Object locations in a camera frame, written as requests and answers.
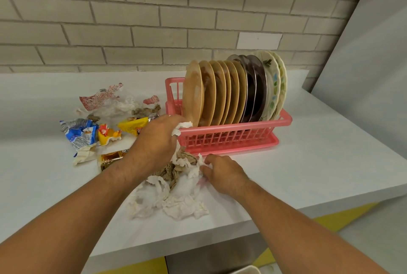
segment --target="person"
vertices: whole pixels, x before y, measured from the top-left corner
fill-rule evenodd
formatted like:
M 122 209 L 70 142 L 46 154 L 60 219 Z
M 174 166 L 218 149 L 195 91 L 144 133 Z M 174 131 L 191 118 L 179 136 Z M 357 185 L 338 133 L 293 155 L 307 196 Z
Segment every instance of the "person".
M 176 148 L 181 116 L 162 116 L 143 128 L 129 153 L 40 214 L 0 244 L 0 272 L 78 274 L 129 193 L 164 168 Z M 229 157 L 208 155 L 201 171 L 214 188 L 252 217 L 284 274 L 386 273 L 336 234 L 251 181 Z

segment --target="pink tray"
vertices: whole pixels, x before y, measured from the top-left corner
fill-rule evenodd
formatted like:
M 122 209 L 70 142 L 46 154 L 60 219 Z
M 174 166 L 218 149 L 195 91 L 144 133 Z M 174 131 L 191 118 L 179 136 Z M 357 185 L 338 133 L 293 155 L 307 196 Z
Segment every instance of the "pink tray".
M 167 114 L 182 115 L 180 87 L 183 77 L 171 77 L 165 80 Z M 276 146 L 279 141 L 273 129 L 289 126 L 293 118 L 282 109 L 280 118 L 274 121 L 218 125 L 196 128 L 183 128 L 178 141 L 191 154 L 231 154 L 243 151 L 260 150 Z

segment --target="brick wall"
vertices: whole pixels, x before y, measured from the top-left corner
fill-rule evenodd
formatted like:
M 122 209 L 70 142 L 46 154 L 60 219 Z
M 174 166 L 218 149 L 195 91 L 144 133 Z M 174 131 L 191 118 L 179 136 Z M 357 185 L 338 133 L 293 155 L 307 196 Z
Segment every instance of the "brick wall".
M 313 86 L 358 0 L 0 0 L 0 72 L 183 70 L 242 31 L 282 33 Z

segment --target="dish rack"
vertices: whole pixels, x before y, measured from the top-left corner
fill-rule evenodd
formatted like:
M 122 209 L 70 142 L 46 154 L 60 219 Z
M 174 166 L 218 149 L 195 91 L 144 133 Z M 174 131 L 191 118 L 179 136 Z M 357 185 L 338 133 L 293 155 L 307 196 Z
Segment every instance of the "dish rack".
M 165 80 L 167 102 L 166 113 L 182 115 L 180 89 L 183 77 Z M 178 141 L 191 154 L 231 154 L 243 151 L 260 150 L 276 146 L 279 141 L 274 135 L 275 127 L 289 126 L 293 118 L 282 109 L 280 118 L 272 121 L 218 125 L 207 127 L 181 128 Z

